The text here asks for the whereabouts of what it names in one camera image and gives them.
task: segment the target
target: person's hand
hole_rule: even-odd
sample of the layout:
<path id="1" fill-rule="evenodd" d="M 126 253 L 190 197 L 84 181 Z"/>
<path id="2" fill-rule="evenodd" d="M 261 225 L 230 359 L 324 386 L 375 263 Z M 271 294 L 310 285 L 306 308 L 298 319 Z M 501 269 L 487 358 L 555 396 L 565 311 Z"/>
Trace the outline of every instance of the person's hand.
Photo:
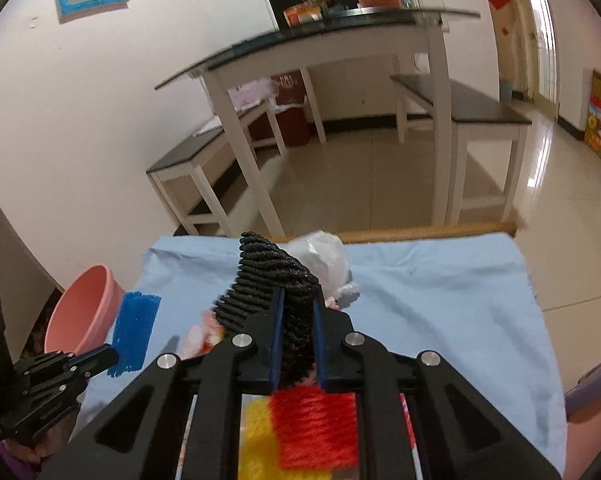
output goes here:
<path id="1" fill-rule="evenodd" d="M 77 416 L 78 410 L 74 413 L 70 413 L 62 421 L 56 424 L 56 426 L 51 428 L 47 432 L 45 439 L 40 444 L 34 446 L 33 449 L 22 446 L 11 438 L 5 439 L 5 449 L 7 449 L 9 454 L 24 462 L 39 464 L 43 458 L 58 452 L 69 442 L 69 436 L 74 430 Z"/>
<path id="2" fill-rule="evenodd" d="M 53 455 L 65 446 L 66 442 L 63 440 L 60 424 L 57 424 L 47 432 L 45 440 L 37 444 L 33 449 L 22 446 L 11 438 L 5 439 L 4 444 L 7 452 L 16 458 L 24 462 L 39 464 L 43 458 Z"/>

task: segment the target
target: white table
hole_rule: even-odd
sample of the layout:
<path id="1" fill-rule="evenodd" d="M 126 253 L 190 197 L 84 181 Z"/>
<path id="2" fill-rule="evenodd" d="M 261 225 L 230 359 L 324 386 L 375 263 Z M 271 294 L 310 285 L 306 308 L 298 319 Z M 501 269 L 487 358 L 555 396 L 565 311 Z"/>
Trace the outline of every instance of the white table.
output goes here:
<path id="1" fill-rule="evenodd" d="M 236 114 L 228 89 L 242 83 L 300 69 L 321 142 L 320 119 L 308 67 L 343 59 L 392 56 L 400 73 L 401 59 L 426 52 L 433 78 L 435 177 L 431 223 L 445 223 L 451 173 L 451 87 L 442 17 L 479 18 L 478 12 L 451 9 L 357 9 L 335 14 L 324 22 L 307 23 L 263 34 L 232 45 L 165 80 L 162 88 L 183 75 L 202 77 L 214 111 L 228 136 L 236 160 L 270 233 L 284 236 L 274 204 Z M 405 110 L 397 109 L 397 114 Z"/>

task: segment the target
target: metal screw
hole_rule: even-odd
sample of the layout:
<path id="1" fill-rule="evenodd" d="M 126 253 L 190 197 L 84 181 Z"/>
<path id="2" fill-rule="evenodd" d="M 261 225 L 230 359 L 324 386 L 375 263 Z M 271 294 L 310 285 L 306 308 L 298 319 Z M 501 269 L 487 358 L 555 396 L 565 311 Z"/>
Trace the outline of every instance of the metal screw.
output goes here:
<path id="1" fill-rule="evenodd" d="M 176 366 L 177 362 L 178 360 L 174 354 L 162 354 L 156 363 L 163 370 L 168 370 L 169 368 Z"/>
<path id="2" fill-rule="evenodd" d="M 421 361 L 427 366 L 438 366 L 440 364 L 440 356 L 431 350 L 423 352 Z"/>
<path id="3" fill-rule="evenodd" d="M 365 342 L 365 336 L 360 332 L 349 332 L 344 337 L 344 341 L 351 346 L 360 346 Z"/>
<path id="4" fill-rule="evenodd" d="M 236 334 L 231 338 L 231 342 L 238 348 L 244 348 L 251 345 L 252 337 L 249 334 Z"/>

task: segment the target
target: light blue cloth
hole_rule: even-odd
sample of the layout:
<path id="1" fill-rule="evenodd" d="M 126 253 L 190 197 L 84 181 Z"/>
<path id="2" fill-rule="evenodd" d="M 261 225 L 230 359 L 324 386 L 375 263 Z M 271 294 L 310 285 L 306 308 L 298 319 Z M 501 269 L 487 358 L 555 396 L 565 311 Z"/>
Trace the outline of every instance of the light blue cloth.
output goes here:
<path id="1" fill-rule="evenodd" d="M 238 240 L 161 238 L 134 290 L 162 297 L 144 366 L 180 339 L 234 280 Z M 525 260 L 504 234 L 349 245 L 360 298 L 356 330 L 390 351 L 445 357 L 551 462 L 565 471 L 563 388 Z M 139 372 L 90 381 L 77 429 Z"/>

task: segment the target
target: doorway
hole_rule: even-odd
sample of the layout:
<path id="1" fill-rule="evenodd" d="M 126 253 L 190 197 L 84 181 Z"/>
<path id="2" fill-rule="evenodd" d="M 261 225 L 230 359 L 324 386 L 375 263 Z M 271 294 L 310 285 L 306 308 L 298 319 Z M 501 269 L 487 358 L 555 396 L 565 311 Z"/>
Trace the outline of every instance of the doorway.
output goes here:
<path id="1" fill-rule="evenodd" d="M 558 117 L 558 70 L 554 24 L 547 0 L 516 0 L 524 37 L 527 98 L 549 118 Z"/>

